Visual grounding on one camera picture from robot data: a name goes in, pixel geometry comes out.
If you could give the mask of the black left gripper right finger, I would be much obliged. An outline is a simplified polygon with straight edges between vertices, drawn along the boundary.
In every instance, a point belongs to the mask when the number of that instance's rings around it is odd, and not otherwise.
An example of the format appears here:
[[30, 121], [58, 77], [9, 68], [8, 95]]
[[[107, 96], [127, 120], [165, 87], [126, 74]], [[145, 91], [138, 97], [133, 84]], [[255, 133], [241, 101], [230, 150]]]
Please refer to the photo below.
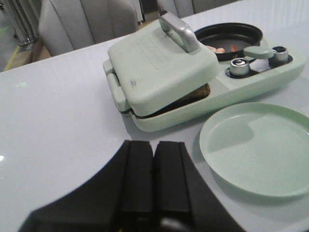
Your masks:
[[183, 142], [160, 142], [154, 155], [158, 232], [242, 232], [201, 177]]

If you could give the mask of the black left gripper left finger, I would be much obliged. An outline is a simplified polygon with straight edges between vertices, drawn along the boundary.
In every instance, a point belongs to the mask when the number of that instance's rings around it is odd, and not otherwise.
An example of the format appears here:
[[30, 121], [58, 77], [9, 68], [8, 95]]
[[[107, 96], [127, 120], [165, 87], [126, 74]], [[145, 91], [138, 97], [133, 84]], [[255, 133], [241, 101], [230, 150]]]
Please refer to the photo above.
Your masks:
[[149, 142], [124, 141], [93, 177], [60, 199], [32, 211], [21, 232], [137, 231], [153, 209], [153, 151]]

